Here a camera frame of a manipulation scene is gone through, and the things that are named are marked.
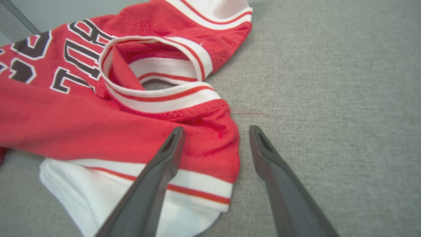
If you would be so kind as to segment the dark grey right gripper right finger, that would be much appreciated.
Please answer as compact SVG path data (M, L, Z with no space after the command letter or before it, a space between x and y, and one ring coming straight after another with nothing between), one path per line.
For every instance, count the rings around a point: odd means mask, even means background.
M278 236L338 237L338 232L262 129L250 126L249 140L254 167L265 183Z

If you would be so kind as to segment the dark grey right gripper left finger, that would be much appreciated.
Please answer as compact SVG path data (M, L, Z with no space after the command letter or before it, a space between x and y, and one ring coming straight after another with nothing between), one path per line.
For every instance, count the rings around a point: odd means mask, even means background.
M178 172L184 143L184 128L174 128L96 233L97 237L156 235L167 185Z

